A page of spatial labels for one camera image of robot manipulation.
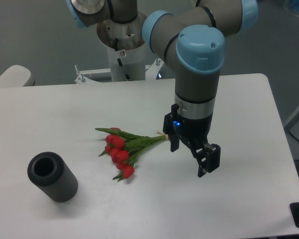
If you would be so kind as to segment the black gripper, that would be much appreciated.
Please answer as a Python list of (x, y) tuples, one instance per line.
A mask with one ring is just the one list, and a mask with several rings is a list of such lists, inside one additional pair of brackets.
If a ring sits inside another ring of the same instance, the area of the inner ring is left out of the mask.
[(203, 119), (187, 119), (177, 115), (176, 120), (172, 120), (171, 113), (164, 116), (163, 132), (169, 137), (170, 151), (179, 149), (179, 141), (189, 147), (198, 163), (198, 177), (220, 166), (221, 147), (209, 144), (207, 140), (211, 122), (212, 114)]

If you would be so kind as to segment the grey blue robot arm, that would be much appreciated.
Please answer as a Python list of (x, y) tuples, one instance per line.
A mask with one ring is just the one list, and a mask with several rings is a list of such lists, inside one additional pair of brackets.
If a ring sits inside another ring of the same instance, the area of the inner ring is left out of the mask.
[(198, 176), (220, 164), (220, 146), (209, 144), (225, 37), (252, 27), (258, 18), (255, 0), (199, 0), (175, 15), (158, 10), (148, 16), (135, 0), (69, 0), (80, 27), (97, 26), (106, 47), (113, 81), (143, 80), (144, 47), (175, 73), (175, 96), (164, 117), (163, 132), (171, 151), (185, 144), (197, 160)]

